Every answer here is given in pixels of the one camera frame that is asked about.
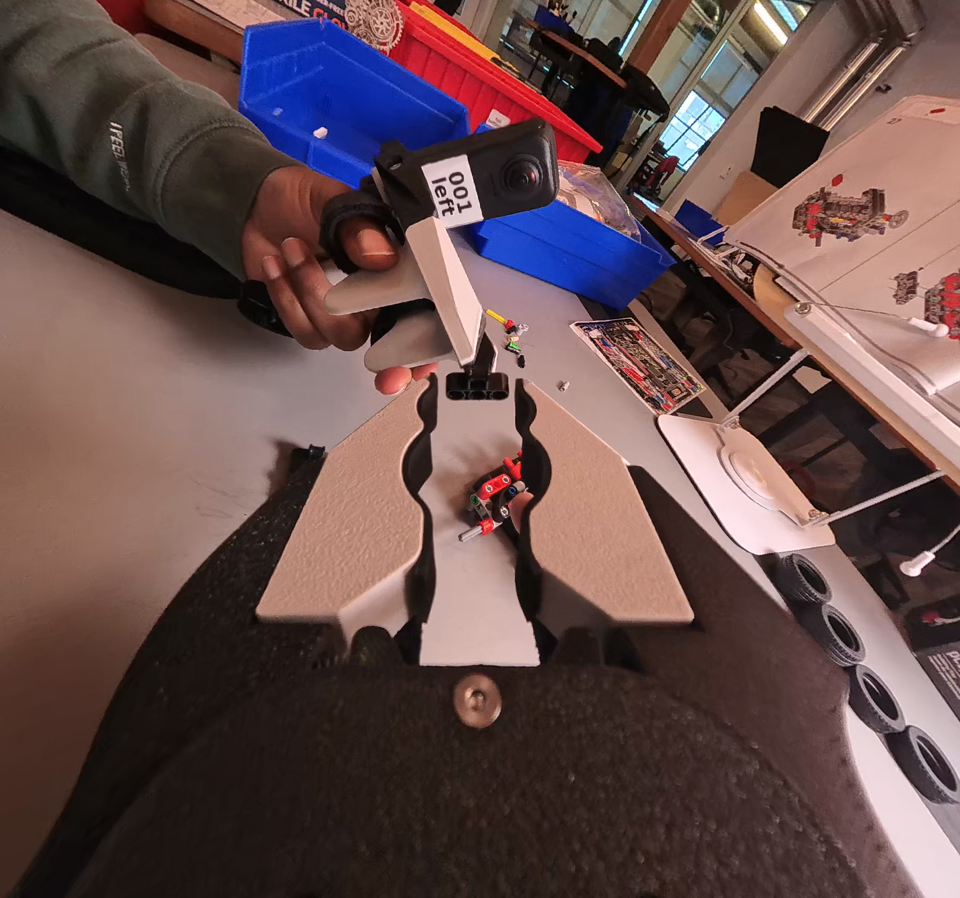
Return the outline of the person's left forearm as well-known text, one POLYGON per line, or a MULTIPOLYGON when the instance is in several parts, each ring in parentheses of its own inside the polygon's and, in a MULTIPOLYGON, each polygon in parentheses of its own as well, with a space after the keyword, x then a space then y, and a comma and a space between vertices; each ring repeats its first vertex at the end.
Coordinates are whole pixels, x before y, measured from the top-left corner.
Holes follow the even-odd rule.
POLYGON ((1 0, 2 141, 242 277, 243 229, 293 160, 95 0, 1 0))

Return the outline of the background table with chairs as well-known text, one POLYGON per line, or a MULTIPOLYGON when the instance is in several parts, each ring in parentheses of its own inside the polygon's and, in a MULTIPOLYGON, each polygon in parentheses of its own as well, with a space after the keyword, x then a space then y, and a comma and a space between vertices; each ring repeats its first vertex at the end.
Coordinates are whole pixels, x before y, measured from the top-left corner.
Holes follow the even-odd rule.
POLYGON ((668 120, 670 105, 662 91, 646 73, 624 64, 617 50, 599 39, 583 43, 532 19, 524 24, 532 28, 532 49, 550 60, 544 87, 571 76, 562 110, 596 141, 621 138, 635 114, 650 116, 654 124, 668 120))

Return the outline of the grey gear model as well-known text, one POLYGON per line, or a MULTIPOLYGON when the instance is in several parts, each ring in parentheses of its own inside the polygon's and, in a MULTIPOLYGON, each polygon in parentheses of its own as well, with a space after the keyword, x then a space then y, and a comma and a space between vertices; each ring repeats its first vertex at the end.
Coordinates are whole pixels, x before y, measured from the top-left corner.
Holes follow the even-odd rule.
POLYGON ((397 0, 345 0, 348 31, 379 52, 390 53, 402 39, 397 0))

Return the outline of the lego instruction booklet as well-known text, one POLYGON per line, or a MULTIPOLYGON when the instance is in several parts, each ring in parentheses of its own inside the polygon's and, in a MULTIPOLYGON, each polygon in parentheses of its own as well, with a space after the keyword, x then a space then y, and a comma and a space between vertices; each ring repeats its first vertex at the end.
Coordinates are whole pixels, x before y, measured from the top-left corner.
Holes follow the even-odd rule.
POLYGON ((899 101, 726 240, 920 392, 958 407, 957 99, 899 101))

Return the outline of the cluster of small lego pieces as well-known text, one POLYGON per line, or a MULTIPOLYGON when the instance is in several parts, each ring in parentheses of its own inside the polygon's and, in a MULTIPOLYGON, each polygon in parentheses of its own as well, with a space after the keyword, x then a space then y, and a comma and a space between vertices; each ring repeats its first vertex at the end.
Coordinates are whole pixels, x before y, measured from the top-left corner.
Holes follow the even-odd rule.
POLYGON ((497 322, 502 328, 503 349, 513 355, 518 368, 526 368, 526 357, 522 340, 528 333, 529 326, 525 323, 515 321, 510 317, 501 316, 492 309, 486 309, 485 312, 488 318, 497 322))

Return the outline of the black lego beam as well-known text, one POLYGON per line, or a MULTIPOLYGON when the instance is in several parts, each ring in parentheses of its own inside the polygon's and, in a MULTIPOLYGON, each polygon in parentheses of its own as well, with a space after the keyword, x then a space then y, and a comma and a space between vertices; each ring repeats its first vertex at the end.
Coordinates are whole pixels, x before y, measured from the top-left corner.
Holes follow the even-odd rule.
POLYGON ((498 349, 489 335, 479 341, 471 364, 446 376, 445 394, 452 401, 502 401, 509 398, 510 382, 506 373, 497 371, 498 349))

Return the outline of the black board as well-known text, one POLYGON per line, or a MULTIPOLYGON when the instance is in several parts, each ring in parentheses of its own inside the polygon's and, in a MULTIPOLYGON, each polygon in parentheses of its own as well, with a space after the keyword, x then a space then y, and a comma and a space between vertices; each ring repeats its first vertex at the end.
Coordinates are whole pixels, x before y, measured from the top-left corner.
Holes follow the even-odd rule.
POLYGON ((818 160, 830 132, 777 106, 762 109, 750 172, 781 188, 818 160))

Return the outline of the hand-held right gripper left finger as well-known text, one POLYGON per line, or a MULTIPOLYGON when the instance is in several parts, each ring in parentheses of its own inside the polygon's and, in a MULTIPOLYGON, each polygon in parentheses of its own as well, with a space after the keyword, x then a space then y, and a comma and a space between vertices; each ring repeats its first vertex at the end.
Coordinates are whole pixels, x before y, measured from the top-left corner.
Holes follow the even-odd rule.
POLYGON ((436 426, 437 381, 414 381, 325 457, 255 609, 263 623, 366 627, 396 635, 416 612, 410 581, 426 546, 416 449, 436 426))

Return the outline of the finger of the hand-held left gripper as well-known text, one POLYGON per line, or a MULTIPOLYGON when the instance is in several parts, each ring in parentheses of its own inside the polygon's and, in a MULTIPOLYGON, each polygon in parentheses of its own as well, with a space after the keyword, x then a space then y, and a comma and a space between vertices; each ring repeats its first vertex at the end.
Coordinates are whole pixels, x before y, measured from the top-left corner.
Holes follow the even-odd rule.
POLYGON ((485 313, 450 234, 439 219, 427 218, 405 237, 458 363, 473 364, 485 313))

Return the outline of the red bin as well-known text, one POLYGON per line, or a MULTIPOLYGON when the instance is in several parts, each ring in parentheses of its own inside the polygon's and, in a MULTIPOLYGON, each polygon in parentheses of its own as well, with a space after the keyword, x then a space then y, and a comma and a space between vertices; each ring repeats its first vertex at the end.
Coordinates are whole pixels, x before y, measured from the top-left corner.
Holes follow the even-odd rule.
POLYGON ((390 57, 466 108, 472 129, 488 121, 544 119, 554 128, 558 158, 582 163, 601 145, 540 91, 482 53, 482 43, 428 0, 396 0, 403 19, 390 57))

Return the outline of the blue background box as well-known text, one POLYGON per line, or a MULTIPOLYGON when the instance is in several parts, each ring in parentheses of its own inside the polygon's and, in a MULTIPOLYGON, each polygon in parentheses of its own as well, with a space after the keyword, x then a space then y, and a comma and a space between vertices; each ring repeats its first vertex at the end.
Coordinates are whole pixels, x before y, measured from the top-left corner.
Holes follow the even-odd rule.
POLYGON ((722 242, 726 225, 714 219, 711 212, 686 198, 674 214, 674 219, 691 238, 722 242))

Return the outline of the wooden desk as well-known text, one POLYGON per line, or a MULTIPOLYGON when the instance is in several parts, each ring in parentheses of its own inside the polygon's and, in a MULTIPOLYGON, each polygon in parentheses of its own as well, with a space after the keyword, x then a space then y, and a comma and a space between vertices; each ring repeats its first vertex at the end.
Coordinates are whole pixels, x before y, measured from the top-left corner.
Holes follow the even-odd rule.
POLYGON ((193 0, 143 0, 145 17, 160 36, 189 51, 205 53, 238 69, 242 61, 242 28, 193 0))

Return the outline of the small blue bin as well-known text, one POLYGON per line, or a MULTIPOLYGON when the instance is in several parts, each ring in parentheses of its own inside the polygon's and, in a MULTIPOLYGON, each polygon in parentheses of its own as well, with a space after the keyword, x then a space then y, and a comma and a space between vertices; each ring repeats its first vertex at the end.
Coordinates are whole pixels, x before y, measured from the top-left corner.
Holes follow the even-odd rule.
POLYGON ((473 131, 462 102, 320 19, 245 29, 238 109, 276 149, 351 188, 385 143, 473 131))

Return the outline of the lego car model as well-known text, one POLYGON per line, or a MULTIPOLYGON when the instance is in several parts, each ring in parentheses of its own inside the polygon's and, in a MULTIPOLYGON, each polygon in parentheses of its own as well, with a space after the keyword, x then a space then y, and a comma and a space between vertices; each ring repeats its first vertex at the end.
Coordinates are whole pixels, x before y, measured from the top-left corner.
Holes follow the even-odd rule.
POLYGON ((458 535, 461 544, 497 531, 503 531, 510 544, 519 543, 520 535, 510 522, 510 502, 524 491, 534 495, 523 476, 522 460, 523 450, 517 449, 473 483, 467 496, 468 527, 458 535))

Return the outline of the lego sticker sheet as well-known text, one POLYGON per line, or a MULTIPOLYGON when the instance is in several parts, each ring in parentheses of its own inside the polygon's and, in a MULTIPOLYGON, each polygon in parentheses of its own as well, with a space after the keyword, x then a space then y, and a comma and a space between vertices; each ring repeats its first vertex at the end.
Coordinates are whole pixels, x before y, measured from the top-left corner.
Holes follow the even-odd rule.
POLYGON ((654 416, 678 412, 707 389, 632 317, 575 321, 569 328, 654 416))

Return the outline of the person's left hand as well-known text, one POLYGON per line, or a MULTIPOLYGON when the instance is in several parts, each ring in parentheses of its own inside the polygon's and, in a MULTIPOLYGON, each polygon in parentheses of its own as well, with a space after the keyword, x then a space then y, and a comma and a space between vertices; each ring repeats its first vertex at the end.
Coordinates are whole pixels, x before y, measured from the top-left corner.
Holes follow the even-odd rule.
POLYGON ((294 165, 271 172, 244 225, 246 278, 262 282, 287 331, 310 350, 360 348, 378 316, 374 310, 343 316, 325 307, 331 288, 321 259, 320 227, 328 200, 348 185, 294 165))

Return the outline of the clear plastic parts bags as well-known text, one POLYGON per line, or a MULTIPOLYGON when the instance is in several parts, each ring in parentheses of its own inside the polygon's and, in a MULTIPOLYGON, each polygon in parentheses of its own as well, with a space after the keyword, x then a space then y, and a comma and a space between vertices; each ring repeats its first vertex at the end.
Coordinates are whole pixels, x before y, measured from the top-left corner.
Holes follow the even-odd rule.
POLYGON ((560 160, 558 183, 559 201, 624 236, 642 240, 642 226, 601 169, 560 160))

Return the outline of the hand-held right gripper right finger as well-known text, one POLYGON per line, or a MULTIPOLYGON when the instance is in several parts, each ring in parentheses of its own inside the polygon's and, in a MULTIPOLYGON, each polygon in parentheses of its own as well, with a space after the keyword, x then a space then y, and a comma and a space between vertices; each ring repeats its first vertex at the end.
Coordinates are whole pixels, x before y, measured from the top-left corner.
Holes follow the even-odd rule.
POLYGON ((514 402, 531 495, 519 513, 515 571, 524 616, 554 636, 691 624, 627 461, 532 382, 517 381, 514 402))

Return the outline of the large blue bin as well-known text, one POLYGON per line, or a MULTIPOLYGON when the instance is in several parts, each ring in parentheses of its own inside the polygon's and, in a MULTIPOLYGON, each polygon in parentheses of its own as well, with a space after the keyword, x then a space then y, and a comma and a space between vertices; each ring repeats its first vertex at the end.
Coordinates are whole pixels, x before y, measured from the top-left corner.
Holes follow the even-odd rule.
POLYGON ((615 310, 676 262, 643 226, 637 242, 557 197, 541 209, 467 225, 462 233, 480 255, 615 310))

